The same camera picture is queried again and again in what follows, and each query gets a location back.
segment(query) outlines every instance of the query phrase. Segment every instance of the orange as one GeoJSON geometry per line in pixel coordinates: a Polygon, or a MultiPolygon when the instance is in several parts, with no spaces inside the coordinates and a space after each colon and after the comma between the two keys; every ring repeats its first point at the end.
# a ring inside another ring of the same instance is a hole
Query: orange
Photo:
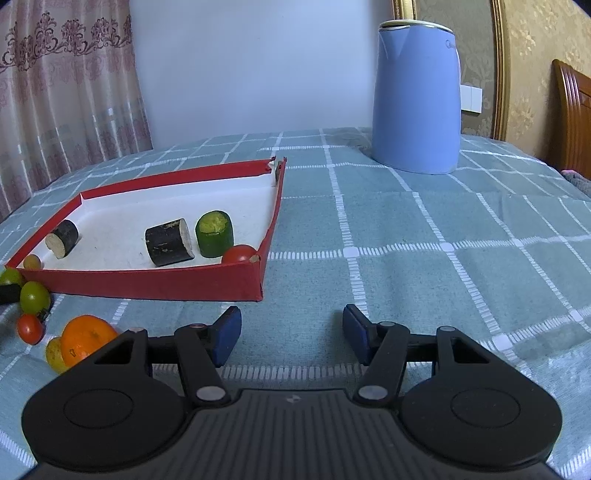
{"type": "Polygon", "coordinates": [[[61,334],[61,356],[73,367],[117,337],[115,329],[94,315],[81,315],[68,322],[61,334]]]}

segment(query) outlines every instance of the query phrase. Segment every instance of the blue gripper pad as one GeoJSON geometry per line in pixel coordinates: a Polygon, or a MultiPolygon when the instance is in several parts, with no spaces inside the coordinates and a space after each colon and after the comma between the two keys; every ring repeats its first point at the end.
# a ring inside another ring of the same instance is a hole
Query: blue gripper pad
{"type": "Polygon", "coordinates": [[[355,305],[343,310],[343,333],[359,363],[369,365],[378,347],[377,328],[355,305]]]}
{"type": "Polygon", "coordinates": [[[210,357],[216,367],[226,363],[242,331],[242,314],[238,307],[229,307],[209,326],[210,357]]]}

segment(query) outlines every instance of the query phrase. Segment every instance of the blue electric kettle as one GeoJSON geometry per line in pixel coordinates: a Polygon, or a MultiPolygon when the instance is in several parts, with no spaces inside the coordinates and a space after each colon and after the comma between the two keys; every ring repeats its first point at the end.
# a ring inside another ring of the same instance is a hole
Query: blue electric kettle
{"type": "Polygon", "coordinates": [[[378,31],[372,156],[415,173],[450,173],[460,153],[460,59],[453,32],[420,20],[378,31]]]}

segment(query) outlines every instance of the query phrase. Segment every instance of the wall outlet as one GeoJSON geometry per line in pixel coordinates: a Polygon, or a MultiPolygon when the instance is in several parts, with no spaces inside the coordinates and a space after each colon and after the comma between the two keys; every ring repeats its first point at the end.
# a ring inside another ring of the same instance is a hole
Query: wall outlet
{"type": "Polygon", "coordinates": [[[482,89],[460,85],[460,103],[465,112],[482,113],[482,89]]]}

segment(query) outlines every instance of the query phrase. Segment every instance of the curtain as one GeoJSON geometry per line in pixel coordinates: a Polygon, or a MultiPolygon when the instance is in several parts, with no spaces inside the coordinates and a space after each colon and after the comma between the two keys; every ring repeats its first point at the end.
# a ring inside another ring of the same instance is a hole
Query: curtain
{"type": "Polygon", "coordinates": [[[62,175],[152,149],[129,0],[0,10],[0,216],[62,175]]]}

